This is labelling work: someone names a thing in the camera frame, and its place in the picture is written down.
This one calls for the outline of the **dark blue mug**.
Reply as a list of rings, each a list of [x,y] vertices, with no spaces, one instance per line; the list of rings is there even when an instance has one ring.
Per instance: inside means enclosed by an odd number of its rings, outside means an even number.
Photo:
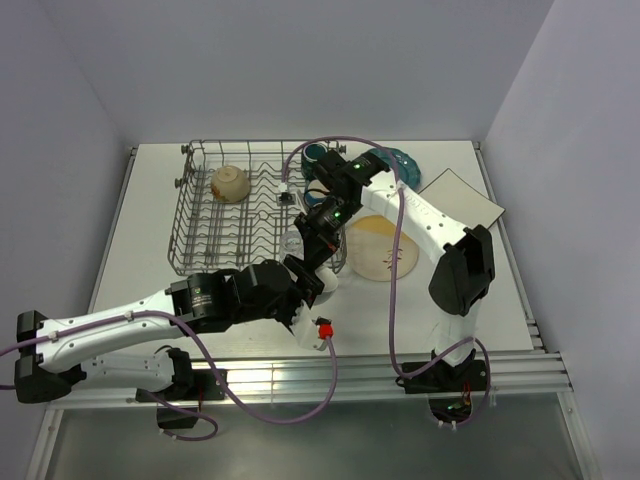
[[[322,203],[328,195],[328,188],[319,180],[311,180],[305,187],[303,199],[307,206]]]

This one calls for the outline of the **clear glass mug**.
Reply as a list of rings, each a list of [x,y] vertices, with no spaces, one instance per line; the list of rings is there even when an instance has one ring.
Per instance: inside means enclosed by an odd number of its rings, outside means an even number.
[[[287,255],[304,257],[303,240],[298,231],[287,231],[281,235],[279,255],[281,260],[284,260]]]

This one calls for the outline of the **white bowl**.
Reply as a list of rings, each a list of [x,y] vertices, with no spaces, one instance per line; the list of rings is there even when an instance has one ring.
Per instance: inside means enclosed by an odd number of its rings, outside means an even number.
[[[323,290],[316,296],[318,304],[326,302],[339,286],[337,275],[328,267],[322,266],[316,270],[316,276],[324,285]]]

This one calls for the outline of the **cream yellow plate leaf motif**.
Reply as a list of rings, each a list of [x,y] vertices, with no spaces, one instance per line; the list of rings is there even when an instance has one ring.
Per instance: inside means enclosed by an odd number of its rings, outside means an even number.
[[[380,215],[361,217],[346,230],[347,264],[358,275],[375,282],[390,282],[392,260],[397,259],[397,278],[410,273],[419,259],[420,249],[402,233],[394,252],[396,226]]]

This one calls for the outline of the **teal green mug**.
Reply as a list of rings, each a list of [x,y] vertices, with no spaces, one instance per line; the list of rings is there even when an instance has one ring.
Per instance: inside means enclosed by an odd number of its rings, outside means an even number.
[[[301,152],[301,170],[307,181],[314,179],[313,168],[327,152],[328,148],[324,143],[311,143],[304,147]]]

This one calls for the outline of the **cream bowl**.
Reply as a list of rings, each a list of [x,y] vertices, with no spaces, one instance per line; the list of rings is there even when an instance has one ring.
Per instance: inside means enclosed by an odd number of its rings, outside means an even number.
[[[211,192],[219,202],[241,202],[250,193],[250,188],[245,171],[233,165],[221,166],[211,177]]]

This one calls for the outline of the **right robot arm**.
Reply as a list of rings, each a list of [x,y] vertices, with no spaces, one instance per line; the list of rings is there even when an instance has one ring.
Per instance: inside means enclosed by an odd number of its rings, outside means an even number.
[[[313,172],[328,194],[295,221],[303,258],[285,261],[300,287],[312,297],[322,292],[321,265],[337,250],[342,227],[366,207],[393,222],[435,266],[428,293],[444,320],[432,359],[419,371],[432,373],[435,383],[446,390],[486,372],[488,363],[475,357],[475,326],[480,301],[495,278],[490,232],[482,225],[470,228],[439,211],[396,179],[390,166],[371,152],[347,161],[330,150],[315,162]]]

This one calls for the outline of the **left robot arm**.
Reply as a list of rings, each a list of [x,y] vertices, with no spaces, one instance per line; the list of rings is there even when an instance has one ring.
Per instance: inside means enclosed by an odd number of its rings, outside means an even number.
[[[322,350],[313,304],[338,286],[327,267],[314,272],[275,260],[242,270],[197,273],[141,300],[84,316],[18,315],[12,390],[23,404],[48,403],[77,386],[129,387],[183,399],[195,386],[188,355],[172,349],[148,358],[122,349],[190,334],[224,333],[235,325],[273,319],[299,346]]]

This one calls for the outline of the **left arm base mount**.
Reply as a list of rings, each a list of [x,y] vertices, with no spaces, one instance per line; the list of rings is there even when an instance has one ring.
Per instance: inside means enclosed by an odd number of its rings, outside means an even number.
[[[157,405],[156,422],[158,427],[169,430],[192,429],[197,422],[193,412],[200,413],[205,401],[222,401],[226,398],[226,394],[220,387],[218,380],[204,370],[195,370],[193,380],[187,387],[179,387],[172,392],[167,388],[165,391],[157,392],[156,396],[169,403],[196,403],[195,407],[186,408],[191,412],[190,415],[187,415],[163,406],[141,389],[138,389],[135,394],[135,401],[138,403],[155,403]]]

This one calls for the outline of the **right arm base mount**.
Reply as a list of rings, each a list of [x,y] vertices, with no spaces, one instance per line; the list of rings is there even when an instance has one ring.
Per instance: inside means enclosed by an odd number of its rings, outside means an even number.
[[[411,379],[398,376],[395,383],[408,395],[453,394],[428,400],[436,421],[451,426],[468,422],[474,412],[489,405],[490,374],[483,360],[468,360],[456,367],[440,361]]]

